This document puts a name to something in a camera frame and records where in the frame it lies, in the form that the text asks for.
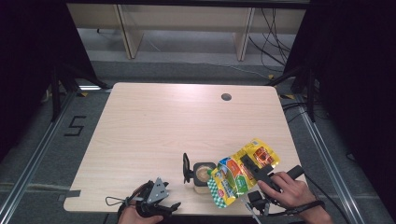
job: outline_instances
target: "floor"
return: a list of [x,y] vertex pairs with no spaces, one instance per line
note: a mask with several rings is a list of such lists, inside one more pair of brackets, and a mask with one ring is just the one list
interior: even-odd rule
[[[235,50],[233,47],[232,34],[228,33],[147,31],[145,32],[135,59],[129,60],[126,57],[125,48],[122,44],[119,31],[100,30],[99,33],[93,29],[79,29],[78,31],[92,63],[181,63],[196,64],[197,66],[209,65],[218,68],[234,69],[238,71],[242,70],[240,72],[245,73],[246,76],[262,78],[268,78],[268,76],[264,76],[260,71],[257,70],[249,70],[249,68],[265,65],[269,66],[271,69],[281,69],[281,64],[275,62],[269,56],[262,55],[261,52],[256,49],[251,42],[249,42],[247,46],[245,60],[238,62],[236,60]],[[278,36],[279,40],[281,40],[283,44],[290,48],[293,44],[294,37],[294,35]],[[254,34],[251,36],[251,38],[258,46],[262,46],[264,43],[262,34]],[[276,57],[279,61],[283,62],[278,48],[272,47],[268,44],[266,46],[267,47],[265,50],[268,53],[274,55],[274,57]],[[274,74],[279,75],[280,72],[274,71]],[[80,80],[79,82],[81,85],[91,85],[84,80]],[[283,90],[283,93],[286,96],[288,90]],[[96,106],[99,107],[104,106],[103,102],[106,100],[103,101],[100,99],[96,102],[95,97],[102,99],[106,98],[106,96],[102,94],[92,97],[93,104],[96,104]],[[73,107],[76,108],[76,111],[78,111],[78,102],[79,100],[75,102],[77,105]],[[18,167],[16,167],[12,161],[5,161],[0,166],[0,179],[2,181],[0,185],[0,199],[2,199],[2,201],[11,191],[13,183],[18,181],[19,176],[23,172],[25,164],[27,164],[30,160],[32,151],[34,151],[35,147],[40,144],[40,139],[37,139],[33,136],[45,135],[45,131],[49,126],[49,121],[46,118],[50,114],[50,105],[43,104],[43,108],[38,113],[37,119],[31,124],[31,126],[38,131],[33,133],[28,132],[27,137],[25,138],[26,141],[21,143],[19,150],[11,150],[10,155],[8,156],[9,158],[19,159]],[[311,141],[307,139],[307,136],[309,136],[308,131],[295,131],[302,129],[302,127],[299,125],[304,124],[304,113],[295,110],[290,112],[288,111],[287,114],[285,112],[285,115],[290,122],[290,130],[292,132],[293,140],[296,146],[304,146],[304,148],[301,150],[305,150],[305,148],[308,150],[311,147],[316,148],[317,146],[314,142],[312,142],[312,144],[307,144],[307,141]],[[327,116],[326,112],[321,108],[318,108],[317,115],[322,118]],[[100,117],[100,111],[92,113],[92,117],[93,119],[98,119]],[[343,170],[343,176],[347,176],[347,178],[343,181],[346,183],[347,187],[353,194],[353,198],[359,205],[358,207],[360,209],[360,214],[358,214],[358,216],[361,216],[361,218],[365,220],[365,222],[356,221],[352,223],[394,223],[371,188],[370,183],[367,179],[365,179],[359,166],[353,163],[353,161],[346,161],[345,153],[347,152],[347,149],[345,149],[346,147],[343,145],[342,141],[339,140],[339,138],[332,137],[334,133],[336,133],[336,130],[332,124],[327,119],[317,119],[317,125],[321,136],[323,136],[323,138],[325,138],[327,141],[327,146],[338,146],[332,152],[334,159],[336,160],[338,168]],[[63,195],[63,193],[67,191],[67,186],[70,186],[70,183],[65,181],[65,179],[67,179],[66,177],[63,177],[63,169],[64,167],[67,167],[67,162],[63,163],[62,161],[81,160],[84,151],[75,152],[73,153],[74,155],[63,155],[63,157],[70,157],[67,158],[67,160],[61,160],[59,158],[57,159],[57,156],[59,155],[56,155],[52,152],[48,152],[48,154],[49,155],[47,155],[47,158],[45,158],[37,168],[37,175],[34,177],[35,184],[29,185],[29,187],[26,189],[28,192],[41,193],[43,197],[39,198],[38,200],[36,196],[32,196],[33,194],[24,195],[19,202],[20,205],[15,211],[15,217],[12,217],[9,223],[27,223],[26,219],[30,219],[30,223],[47,223],[49,220],[57,220],[57,214],[64,214],[64,211],[61,211],[63,199],[60,198],[60,195]],[[312,168],[311,170],[313,176],[328,176],[328,174],[323,173],[326,172],[326,169],[323,168],[323,158],[321,158],[321,155],[309,157],[307,154],[308,153],[303,153],[299,155],[301,156],[301,160],[305,162],[306,166]],[[60,163],[55,166],[55,169],[58,169],[58,172],[43,171],[46,169],[46,167],[54,167],[53,165],[46,166],[47,163],[54,163],[54,161],[57,160],[59,160]],[[53,179],[54,181],[52,185],[48,182],[45,186],[37,184],[40,183],[40,181],[37,180],[44,178]],[[330,197],[338,202],[341,197],[339,194],[337,194],[337,190],[333,190],[333,180],[331,181],[329,177],[325,177],[323,183],[325,185],[324,188],[329,190]],[[323,194],[320,194],[319,197],[324,200],[326,199]],[[57,208],[53,211],[50,210],[52,212],[48,214],[39,215],[39,213],[43,213],[42,210],[32,207],[31,204],[37,204],[39,206],[50,205]],[[334,211],[335,209],[332,208],[331,205],[329,205],[329,209],[332,212],[337,213]],[[105,215],[97,216],[97,214],[66,214],[63,216],[64,223],[75,223],[75,220],[78,220],[78,223],[98,223],[104,221],[104,218],[106,218]],[[107,223],[114,222],[114,216],[110,216]]]

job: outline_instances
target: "black tripod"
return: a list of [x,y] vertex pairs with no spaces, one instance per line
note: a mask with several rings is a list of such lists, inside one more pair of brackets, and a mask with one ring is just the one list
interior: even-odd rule
[[290,89],[293,93],[301,93],[305,87],[307,88],[307,114],[312,122],[315,122],[315,80],[318,78],[319,68],[331,53],[332,37],[338,24],[339,6],[341,4],[338,4],[338,7],[328,5],[306,10],[283,75],[266,84],[275,86],[290,77],[295,77]]

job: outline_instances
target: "black cable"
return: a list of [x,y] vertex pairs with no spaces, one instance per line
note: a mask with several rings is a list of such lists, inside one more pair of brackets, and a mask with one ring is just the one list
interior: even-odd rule
[[301,112],[298,115],[294,116],[292,119],[288,120],[288,123],[292,122],[294,119],[296,119],[297,117],[299,117],[300,115],[302,115],[303,113],[306,113],[307,111]]
[[[273,22],[271,23],[271,26],[270,26],[269,21],[267,20],[267,17],[265,16],[265,13],[264,13],[263,9],[262,9],[262,15],[264,16],[265,22],[267,23],[268,30],[269,30],[269,33],[268,33],[268,36],[267,36],[267,37],[265,37],[264,34],[262,34],[262,35],[264,36],[264,38],[266,39],[266,41],[268,41],[268,43],[270,43],[272,46],[274,46],[274,47],[276,47],[276,48],[281,48],[281,47],[279,46],[279,44],[278,44],[278,45],[275,45],[275,44],[273,44],[273,43],[268,39],[268,37],[269,37],[270,35],[273,35],[274,39],[277,40],[277,41],[279,41],[279,39],[277,38],[277,35],[274,35],[274,32],[273,32],[273,26],[276,25],[276,20],[275,20],[275,17],[274,17],[274,13],[273,13]],[[286,49],[283,49],[283,48],[281,48],[281,49],[283,49],[283,50],[285,50],[285,51],[290,51],[290,48],[289,48],[289,47],[287,47],[287,46],[284,45],[283,43],[281,43],[281,44],[282,44],[283,46],[285,46],[285,48],[286,48]]]
[[260,48],[260,47],[251,39],[251,37],[249,37],[248,39],[249,39],[249,40],[251,41],[251,43],[252,43],[257,49],[259,49],[262,53],[268,55],[270,58],[272,58],[273,60],[275,60],[277,63],[282,64],[282,66],[285,66],[285,64],[282,63],[280,60],[278,60],[277,58],[275,58],[274,56],[272,56],[270,53],[268,53],[267,51],[265,51],[265,50],[263,50],[262,48]]
[[276,9],[273,8],[273,22],[274,22],[274,32],[273,33],[273,37],[277,43],[277,47],[279,49],[279,53],[280,56],[282,57],[283,62],[286,63],[286,60],[288,59],[288,57],[286,56],[285,52],[283,51],[282,47],[280,46],[281,41],[279,40],[279,38],[277,38],[277,30],[276,30]]
[[108,216],[109,216],[109,215],[110,215],[109,213],[106,214],[105,219],[103,220],[103,224],[106,224],[106,223],[107,223],[107,219],[108,219]]
[[[273,8],[273,20],[274,20],[274,21],[275,21],[275,18],[276,18],[276,8]],[[283,45],[283,47],[285,47],[285,49],[282,48],[283,50],[290,52],[291,49],[290,49],[288,46],[286,46],[285,44],[283,44],[282,41],[279,40],[279,38],[277,38],[276,23],[274,23],[274,30],[275,30],[275,36],[274,36],[274,38],[276,39],[276,42],[277,42],[278,44],[280,44],[280,45]]]
[[307,174],[304,175],[309,181],[311,181],[313,185],[315,185],[315,187],[317,187],[318,190],[320,190],[324,194],[324,196],[326,196],[327,199],[329,199],[329,201],[335,206],[335,208],[337,208],[337,210],[341,213],[341,216],[343,216],[346,223],[350,224],[349,219],[347,218],[344,211],[340,208],[340,206],[338,206],[338,204],[311,177],[309,177]]

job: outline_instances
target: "black stand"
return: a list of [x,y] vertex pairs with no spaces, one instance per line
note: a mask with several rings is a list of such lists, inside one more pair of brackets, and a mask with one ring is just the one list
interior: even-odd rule
[[66,3],[14,0],[9,5],[10,13],[23,24],[21,29],[38,48],[35,56],[49,68],[36,78],[50,77],[52,120],[61,112],[59,81],[68,92],[78,91],[75,78],[86,79],[103,89],[112,88],[96,77]]
[[291,85],[293,93],[301,93],[307,88],[307,114],[315,122],[314,99],[316,71],[325,62],[336,29],[334,6],[311,7],[306,10],[299,32],[281,77],[270,81],[266,86],[275,86],[284,80],[295,77]]

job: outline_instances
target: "chip bag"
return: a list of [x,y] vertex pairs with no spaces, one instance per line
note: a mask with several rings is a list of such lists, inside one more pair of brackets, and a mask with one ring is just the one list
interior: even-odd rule
[[232,156],[219,161],[207,182],[219,208],[227,207],[256,185],[257,180],[241,161],[247,154],[260,169],[267,165],[274,168],[279,164],[279,157],[275,152],[258,138],[254,138]]

